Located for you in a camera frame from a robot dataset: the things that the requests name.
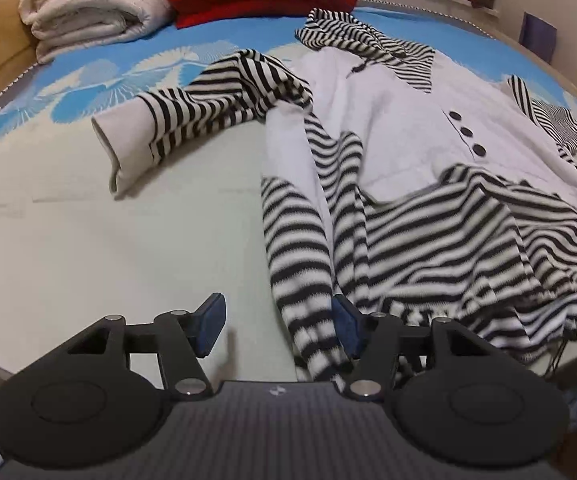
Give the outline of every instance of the blue bed sheet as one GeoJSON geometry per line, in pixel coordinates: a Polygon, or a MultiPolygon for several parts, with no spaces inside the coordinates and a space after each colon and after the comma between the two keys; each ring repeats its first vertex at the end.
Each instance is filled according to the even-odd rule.
{"type": "MultiPolygon", "coordinates": [[[[577,99],[500,41],[417,14],[362,8],[354,15],[386,35],[430,44],[491,82],[517,74],[534,94],[570,108],[577,117],[577,99]]],[[[303,22],[303,18],[240,18],[182,30],[171,25],[132,43],[63,54],[39,70],[0,111],[0,138],[27,121],[46,121],[48,127],[51,122],[71,123],[140,91],[184,86],[205,66],[240,48],[290,60],[297,49],[294,31],[303,22]]]]}

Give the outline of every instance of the white sleeve cuff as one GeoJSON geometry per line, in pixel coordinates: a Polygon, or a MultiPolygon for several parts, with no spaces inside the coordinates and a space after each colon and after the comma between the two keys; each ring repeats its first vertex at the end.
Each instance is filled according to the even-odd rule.
{"type": "Polygon", "coordinates": [[[146,103],[135,98],[95,115],[91,121],[110,157],[110,192],[121,195],[155,165],[151,151],[153,116],[146,103]]]}

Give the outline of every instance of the logo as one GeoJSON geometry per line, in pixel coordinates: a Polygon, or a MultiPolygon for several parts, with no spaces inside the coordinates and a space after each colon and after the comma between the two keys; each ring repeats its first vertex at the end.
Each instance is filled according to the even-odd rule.
{"type": "Polygon", "coordinates": [[[284,395],[286,393],[286,388],[284,388],[283,386],[275,386],[274,388],[271,388],[268,393],[270,393],[271,395],[274,395],[276,397],[281,397],[282,395],[284,395]]]}

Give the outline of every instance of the black circular mount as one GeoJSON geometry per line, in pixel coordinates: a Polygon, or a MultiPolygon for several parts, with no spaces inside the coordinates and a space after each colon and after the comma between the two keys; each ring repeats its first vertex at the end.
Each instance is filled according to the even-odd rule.
{"type": "Polygon", "coordinates": [[[0,449],[42,468],[95,465],[149,439],[162,411],[161,393],[139,374],[69,355],[0,387],[0,449]]]}
{"type": "Polygon", "coordinates": [[[539,460],[562,438],[561,394],[517,363],[459,357],[413,378],[395,416],[414,443],[460,465],[514,467],[539,460]]]}

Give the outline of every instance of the mattress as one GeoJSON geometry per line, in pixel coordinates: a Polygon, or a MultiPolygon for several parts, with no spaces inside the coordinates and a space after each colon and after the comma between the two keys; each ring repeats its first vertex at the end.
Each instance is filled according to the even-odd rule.
{"type": "MultiPolygon", "coordinates": [[[[488,81],[516,74],[577,117],[576,98],[473,27],[418,12],[355,15],[390,36],[430,44],[488,81]]],[[[225,294],[228,319],[202,361],[210,380],[295,380],[262,237],[264,126],[193,141],[113,200],[90,117],[140,91],[183,86],[239,48],[290,65],[307,51],[293,36],[302,25],[303,18],[246,18],[168,27],[59,56],[0,97],[0,381],[107,314],[150,322],[194,310],[213,291],[225,294]]],[[[574,355],[577,344],[562,362],[574,355]]],[[[134,356],[132,368],[160,384],[154,356],[134,356]]]]}

